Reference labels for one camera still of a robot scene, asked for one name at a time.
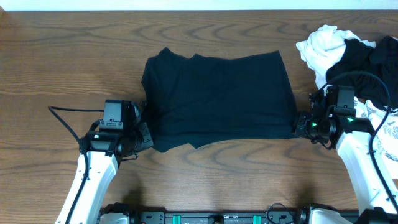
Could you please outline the black t-shirt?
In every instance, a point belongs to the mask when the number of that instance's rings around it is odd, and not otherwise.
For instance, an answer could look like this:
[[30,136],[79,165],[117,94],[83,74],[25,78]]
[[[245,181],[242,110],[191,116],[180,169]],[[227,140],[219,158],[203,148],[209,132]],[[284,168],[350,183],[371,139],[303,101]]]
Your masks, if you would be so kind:
[[291,139],[297,106],[279,52],[222,59],[163,49],[147,60],[142,114],[166,152],[234,139]]

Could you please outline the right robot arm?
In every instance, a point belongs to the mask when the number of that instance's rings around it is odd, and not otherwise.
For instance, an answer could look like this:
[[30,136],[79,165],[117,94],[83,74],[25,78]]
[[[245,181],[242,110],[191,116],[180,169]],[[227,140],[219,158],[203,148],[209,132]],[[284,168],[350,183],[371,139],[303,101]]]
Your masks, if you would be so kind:
[[371,121],[356,115],[353,88],[329,86],[309,100],[311,110],[298,114],[293,132],[337,151],[358,200],[357,223],[397,223],[397,187],[374,146]]

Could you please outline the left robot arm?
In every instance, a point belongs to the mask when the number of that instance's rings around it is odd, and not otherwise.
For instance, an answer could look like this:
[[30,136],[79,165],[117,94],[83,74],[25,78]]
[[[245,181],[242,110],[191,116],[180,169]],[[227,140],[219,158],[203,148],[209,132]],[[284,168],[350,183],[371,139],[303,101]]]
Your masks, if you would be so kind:
[[124,161],[154,145],[137,103],[106,100],[103,119],[95,121],[83,137],[73,133],[80,152],[75,178],[57,223],[139,223],[128,205],[102,208],[108,187]]

